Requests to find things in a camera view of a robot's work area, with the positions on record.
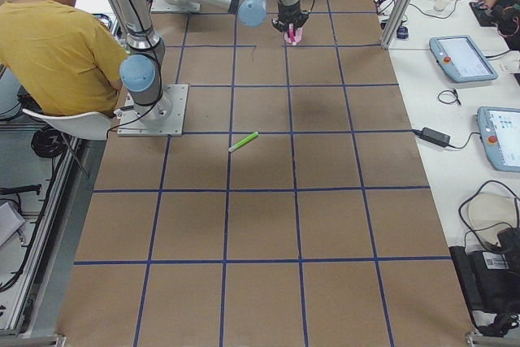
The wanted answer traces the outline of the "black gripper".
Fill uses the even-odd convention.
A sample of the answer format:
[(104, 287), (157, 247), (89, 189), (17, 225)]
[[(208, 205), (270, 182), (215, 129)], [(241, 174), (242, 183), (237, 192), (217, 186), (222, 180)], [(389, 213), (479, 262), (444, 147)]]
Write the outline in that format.
[(300, 4), (291, 6), (278, 4), (277, 7), (278, 13), (271, 20), (271, 25), (279, 32), (288, 33), (290, 26), (296, 31), (298, 28), (302, 28), (309, 18), (309, 12), (302, 10)]

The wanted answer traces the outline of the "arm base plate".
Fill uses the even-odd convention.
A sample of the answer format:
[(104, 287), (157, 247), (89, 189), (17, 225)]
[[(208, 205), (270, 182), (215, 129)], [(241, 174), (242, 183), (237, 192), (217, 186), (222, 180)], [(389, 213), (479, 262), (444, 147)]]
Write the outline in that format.
[(184, 117), (189, 94), (189, 86), (164, 85), (162, 98), (148, 114), (147, 108), (136, 105), (132, 95), (127, 93), (125, 106), (132, 109), (118, 115), (119, 123), (116, 129), (120, 137), (179, 137), (183, 134)]
[(153, 0), (151, 3), (151, 12), (156, 14), (199, 13), (200, 10), (201, 6), (199, 3), (188, 0)]

